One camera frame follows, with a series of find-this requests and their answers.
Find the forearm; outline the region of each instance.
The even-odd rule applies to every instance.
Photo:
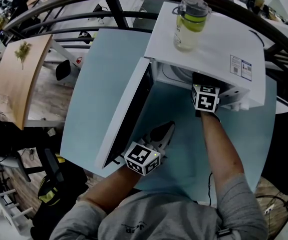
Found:
[[[140,177],[124,165],[90,189],[83,200],[99,206],[108,214],[126,198]]]
[[[244,173],[244,169],[221,123],[205,112],[201,113],[201,118],[208,159],[218,193],[228,180]]]

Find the person's left arm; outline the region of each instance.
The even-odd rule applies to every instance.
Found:
[[[141,175],[125,165],[88,190],[58,223],[50,240],[84,240],[97,237],[107,214],[125,199]]]

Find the gray t-shirt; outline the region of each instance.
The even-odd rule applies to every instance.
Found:
[[[50,240],[219,239],[265,240],[263,214],[243,174],[231,179],[217,196],[217,209],[184,196],[139,194],[109,215],[88,202],[77,203],[58,223]]]

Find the another person's arm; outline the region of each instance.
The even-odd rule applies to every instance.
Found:
[[[50,239],[84,240],[97,237],[101,221],[126,198],[140,176],[124,165],[100,181],[62,218]]]
[[[201,118],[222,226],[232,229],[243,240],[266,240],[265,219],[233,144],[215,117],[202,112]]]

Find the label sticker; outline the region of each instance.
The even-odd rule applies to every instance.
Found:
[[[230,72],[237,75],[237,76],[242,76],[242,60],[238,57],[235,57],[233,55],[230,56]]]
[[[242,60],[242,78],[252,81],[252,65]]]

